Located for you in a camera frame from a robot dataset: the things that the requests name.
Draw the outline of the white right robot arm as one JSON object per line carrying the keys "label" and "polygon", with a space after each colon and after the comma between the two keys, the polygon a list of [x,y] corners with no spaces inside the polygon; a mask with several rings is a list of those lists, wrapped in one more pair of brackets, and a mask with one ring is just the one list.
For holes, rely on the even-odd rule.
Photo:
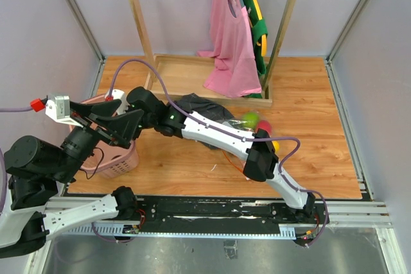
{"label": "white right robot arm", "polygon": [[168,137],[198,141],[233,154],[244,161],[242,173],[248,179],[266,182],[281,195],[294,220],[304,223],[313,217],[314,194],[285,171],[265,129],[242,130],[226,108],[196,94],[164,104],[149,90],[137,87],[125,103],[129,112],[144,112],[140,129],[153,128]]}

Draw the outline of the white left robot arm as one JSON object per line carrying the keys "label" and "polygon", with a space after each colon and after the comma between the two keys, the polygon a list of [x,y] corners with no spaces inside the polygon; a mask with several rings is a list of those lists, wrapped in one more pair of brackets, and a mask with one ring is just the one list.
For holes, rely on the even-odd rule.
{"label": "white left robot arm", "polygon": [[129,187],[86,205],[45,214],[49,199],[58,193],[58,184],[75,181],[75,174],[102,141],[128,149],[138,136],[144,111],[118,110],[120,99],[83,104],[66,96],[49,95],[35,99],[30,108],[44,110],[54,121],[75,128],[60,146],[32,135],[14,142],[1,155],[1,258],[18,257],[42,248],[57,235],[85,223],[101,219],[132,219],[137,214],[137,198]]}

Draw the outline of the clear zip top bag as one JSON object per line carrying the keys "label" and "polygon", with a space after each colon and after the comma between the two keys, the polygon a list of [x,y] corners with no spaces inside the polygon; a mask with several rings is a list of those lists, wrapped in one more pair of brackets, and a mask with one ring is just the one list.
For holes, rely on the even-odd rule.
{"label": "clear zip top bag", "polygon": [[[272,134],[272,125],[257,112],[247,112],[240,119],[222,119],[217,120],[217,122],[241,131],[253,132],[259,138],[267,138]],[[271,147],[264,142],[258,142],[255,146],[251,146],[251,156],[247,155],[246,160],[239,158],[241,167],[232,161],[234,155],[230,155],[224,150],[222,153],[227,161],[248,180],[265,182],[274,177],[274,168],[279,162],[276,153],[280,149],[279,142],[271,141],[271,143]]]}

